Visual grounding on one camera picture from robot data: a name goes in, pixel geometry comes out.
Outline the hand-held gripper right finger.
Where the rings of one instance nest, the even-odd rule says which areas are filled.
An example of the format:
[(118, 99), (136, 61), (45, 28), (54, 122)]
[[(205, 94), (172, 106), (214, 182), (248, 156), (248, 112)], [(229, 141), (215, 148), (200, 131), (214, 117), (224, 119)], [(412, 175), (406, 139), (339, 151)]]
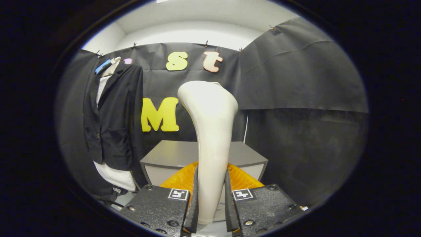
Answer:
[(233, 237), (251, 237), (281, 227), (299, 216), (303, 207), (278, 185), (264, 185), (228, 164), (225, 174), (225, 218)]

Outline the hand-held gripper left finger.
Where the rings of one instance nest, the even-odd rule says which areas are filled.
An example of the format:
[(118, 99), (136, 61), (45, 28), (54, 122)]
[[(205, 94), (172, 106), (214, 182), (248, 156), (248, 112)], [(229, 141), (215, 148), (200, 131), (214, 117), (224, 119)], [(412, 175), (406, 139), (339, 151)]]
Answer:
[(133, 222), (173, 237), (196, 233), (197, 166), (198, 162), (185, 166), (159, 186), (145, 185), (120, 213)]

